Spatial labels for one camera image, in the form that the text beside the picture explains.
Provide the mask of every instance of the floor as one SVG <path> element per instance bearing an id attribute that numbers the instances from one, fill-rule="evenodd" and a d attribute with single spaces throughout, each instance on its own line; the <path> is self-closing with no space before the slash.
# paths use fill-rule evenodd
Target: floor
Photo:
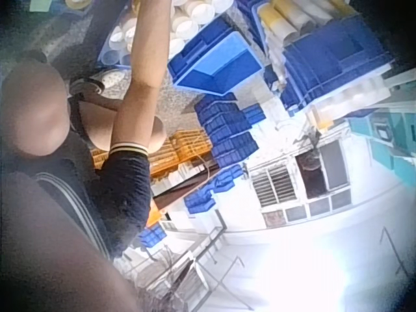
<path id="1" fill-rule="evenodd" d="M 40 19 L 36 14 L 30 15 L 33 13 L 20 14 L 13 20 L 16 24 L 14 28 L 17 29 L 14 30 L 17 33 L 13 36 L 16 47 L 14 50 L 41 49 L 65 80 L 89 75 L 95 70 L 100 47 L 111 31 L 113 21 L 117 19 L 123 3 L 123 1 L 117 0 L 96 1 L 90 13 L 81 19 L 70 15 L 47 16 L 46 19 Z M 229 9 L 226 18 L 249 41 L 259 60 L 264 65 L 268 64 L 263 52 L 250 41 L 248 27 L 235 6 Z M 32 23 L 31 27 L 22 26 L 24 23 L 30 22 Z M 13 64 L 13 57 L 3 62 L 3 73 L 12 68 Z M 130 72 L 127 72 L 125 79 L 120 84 L 106 90 L 104 95 L 109 98 L 123 98 L 130 78 Z M 260 74 L 252 77 L 234 92 L 239 99 L 239 106 L 242 108 L 267 101 L 272 97 Z M 197 92 L 174 88 L 170 74 L 166 74 L 157 114 L 165 123 L 169 135 L 178 129 L 195 129 L 200 126 L 193 105 L 202 96 L 203 94 Z"/>

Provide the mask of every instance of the louvered vent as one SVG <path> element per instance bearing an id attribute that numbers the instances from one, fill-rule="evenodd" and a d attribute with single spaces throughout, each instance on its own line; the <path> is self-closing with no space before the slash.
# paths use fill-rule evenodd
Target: louvered vent
<path id="1" fill-rule="evenodd" d="M 285 166 L 277 166 L 252 176 L 261 207 L 296 199 L 291 177 Z"/>
<path id="2" fill-rule="evenodd" d="M 278 196 L 278 201 L 284 203 L 289 200 L 295 200 L 296 194 L 294 193 L 291 177 L 286 167 L 274 167 L 269 169 L 268 172 Z"/>
<path id="3" fill-rule="evenodd" d="M 253 176 L 252 181 L 261 207 L 267 207 L 278 203 L 266 172 Z"/>

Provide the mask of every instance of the raised arm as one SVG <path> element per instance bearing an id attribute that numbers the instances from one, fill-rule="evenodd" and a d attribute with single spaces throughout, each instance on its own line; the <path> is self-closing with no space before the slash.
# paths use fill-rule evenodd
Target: raised arm
<path id="1" fill-rule="evenodd" d="M 131 53 L 132 79 L 114 121 L 112 146 L 148 147 L 166 73 L 172 0 L 141 0 Z"/>

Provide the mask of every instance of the shirt sleeve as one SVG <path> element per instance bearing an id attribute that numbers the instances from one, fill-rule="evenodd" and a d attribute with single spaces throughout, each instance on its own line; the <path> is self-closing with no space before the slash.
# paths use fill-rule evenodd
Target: shirt sleeve
<path id="1" fill-rule="evenodd" d="M 92 185 L 92 201 L 109 237 L 112 257 L 121 256 L 144 229 L 150 212 L 150 165 L 145 150 L 117 146 Z"/>

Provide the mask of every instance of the striped sleeve cuff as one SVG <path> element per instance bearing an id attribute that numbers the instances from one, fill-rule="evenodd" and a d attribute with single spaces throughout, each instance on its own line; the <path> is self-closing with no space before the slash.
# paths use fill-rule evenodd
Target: striped sleeve cuff
<path id="1" fill-rule="evenodd" d="M 143 154 L 145 156 L 149 155 L 149 151 L 146 147 L 136 143 L 117 143 L 114 144 L 111 149 L 109 155 L 116 153 L 118 151 L 135 151 L 137 153 Z"/>

